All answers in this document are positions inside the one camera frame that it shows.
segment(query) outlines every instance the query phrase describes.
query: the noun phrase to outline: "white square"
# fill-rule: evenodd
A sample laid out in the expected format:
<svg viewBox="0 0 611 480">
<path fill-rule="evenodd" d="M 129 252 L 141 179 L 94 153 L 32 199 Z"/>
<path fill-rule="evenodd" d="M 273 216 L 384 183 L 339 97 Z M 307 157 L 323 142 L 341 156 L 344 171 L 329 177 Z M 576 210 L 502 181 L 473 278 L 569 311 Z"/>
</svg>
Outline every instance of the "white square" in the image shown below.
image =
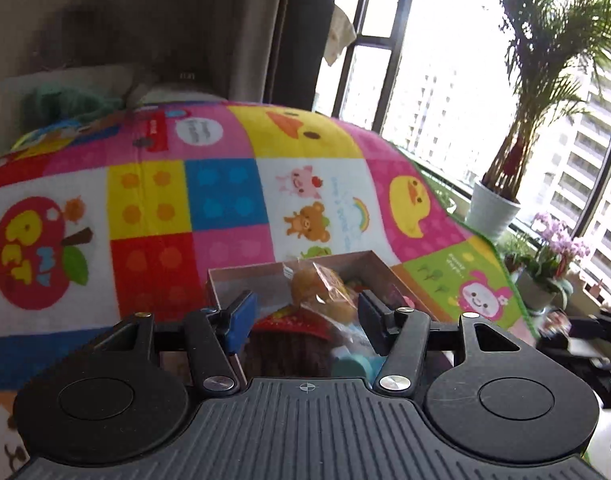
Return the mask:
<svg viewBox="0 0 611 480">
<path fill-rule="evenodd" d="M 102 168 L 0 188 L 0 336 L 120 320 L 107 182 Z"/>
<path fill-rule="evenodd" d="M 364 159 L 258 158 L 256 164 L 277 261 L 372 250 L 389 266 L 400 263 Z"/>
</svg>

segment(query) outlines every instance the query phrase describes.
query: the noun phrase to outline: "pink square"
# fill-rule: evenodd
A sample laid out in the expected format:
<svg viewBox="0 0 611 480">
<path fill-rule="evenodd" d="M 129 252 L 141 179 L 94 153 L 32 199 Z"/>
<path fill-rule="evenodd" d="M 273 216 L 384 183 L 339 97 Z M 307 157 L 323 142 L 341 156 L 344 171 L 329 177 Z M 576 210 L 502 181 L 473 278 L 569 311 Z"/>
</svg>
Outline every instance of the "pink square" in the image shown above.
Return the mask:
<svg viewBox="0 0 611 480">
<path fill-rule="evenodd" d="M 441 207 L 428 184 L 410 161 L 368 160 L 367 165 L 377 188 L 385 235 L 394 254 L 402 262 L 440 251 L 469 238 L 468 233 Z M 392 200 L 397 201 L 393 207 L 391 187 L 397 177 L 401 177 L 398 179 L 400 186 L 396 187 L 399 192 L 393 194 Z M 426 196 L 429 198 L 429 210 L 417 209 L 416 203 L 406 202 L 410 200 L 409 197 L 400 191 L 407 189 L 408 182 L 410 186 L 414 185 L 412 192 L 416 194 L 418 191 L 419 196 L 424 195 L 421 188 L 425 188 Z"/>
<path fill-rule="evenodd" d="M 342 127 L 359 145 L 365 160 L 407 160 L 399 150 L 396 150 L 387 140 L 378 134 L 354 126 L 354 124 L 336 119 L 333 119 L 333 121 Z"/>
<path fill-rule="evenodd" d="M 274 263 L 269 225 L 195 231 L 194 253 L 198 275 L 207 280 L 209 269 Z"/>
<path fill-rule="evenodd" d="M 128 112 L 117 134 L 77 138 L 54 154 L 45 174 L 151 160 L 253 157 L 248 134 L 224 104 L 175 103 Z"/>
</svg>

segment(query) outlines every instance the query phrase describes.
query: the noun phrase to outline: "plastic bag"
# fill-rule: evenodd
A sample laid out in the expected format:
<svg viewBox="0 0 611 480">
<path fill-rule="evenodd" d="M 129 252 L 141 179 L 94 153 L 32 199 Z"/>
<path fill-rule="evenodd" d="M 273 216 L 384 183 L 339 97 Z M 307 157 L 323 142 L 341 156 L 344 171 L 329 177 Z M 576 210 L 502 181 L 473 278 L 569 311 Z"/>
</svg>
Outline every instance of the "plastic bag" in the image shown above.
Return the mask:
<svg viewBox="0 0 611 480">
<path fill-rule="evenodd" d="M 376 355 L 359 324 L 358 295 L 346 287 L 334 270 L 315 262 L 302 262 L 297 270 L 285 269 L 294 306 L 315 312 L 327 320 L 349 351 L 364 356 Z"/>
</svg>

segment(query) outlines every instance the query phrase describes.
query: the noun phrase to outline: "blanket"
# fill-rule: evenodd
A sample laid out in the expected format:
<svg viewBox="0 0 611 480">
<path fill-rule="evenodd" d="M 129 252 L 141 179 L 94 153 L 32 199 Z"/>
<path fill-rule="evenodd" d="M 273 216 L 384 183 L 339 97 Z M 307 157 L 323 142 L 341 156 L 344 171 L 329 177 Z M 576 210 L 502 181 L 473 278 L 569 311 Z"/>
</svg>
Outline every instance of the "blanket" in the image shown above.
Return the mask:
<svg viewBox="0 0 611 480">
<path fill-rule="evenodd" d="M 438 320 L 475 311 L 527 333 L 493 246 L 373 132 L 193 102 L 26 136 L 0 158 L 0 480 L 28 459 L 15 391 L 99 331 L 205 306 L 212 268 L 363 250 Z"/>
</svg>

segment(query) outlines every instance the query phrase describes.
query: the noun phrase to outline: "hanging clothes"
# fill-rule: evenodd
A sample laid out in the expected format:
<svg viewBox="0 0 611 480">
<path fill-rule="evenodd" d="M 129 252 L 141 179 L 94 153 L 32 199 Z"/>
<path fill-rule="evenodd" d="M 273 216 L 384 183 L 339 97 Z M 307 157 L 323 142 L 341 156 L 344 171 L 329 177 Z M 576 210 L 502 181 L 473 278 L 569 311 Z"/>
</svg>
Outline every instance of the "hanging clothes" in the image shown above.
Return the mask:
<svg viewBox="0 0 611 480">
<path fill-rule="evenodd" d="M 343 52 L 343 49 L 356 38 L 357 32 L 354 30 L 354 25 L 349 20 L 348 15 L 343 12 L 343 9 L 335 5 L 334 12 L 332 12 L 332 21 L 330 22 L 328 41 L 323 52 L 323 57 L 328 66 L 332 66 Z"/>
</svg>

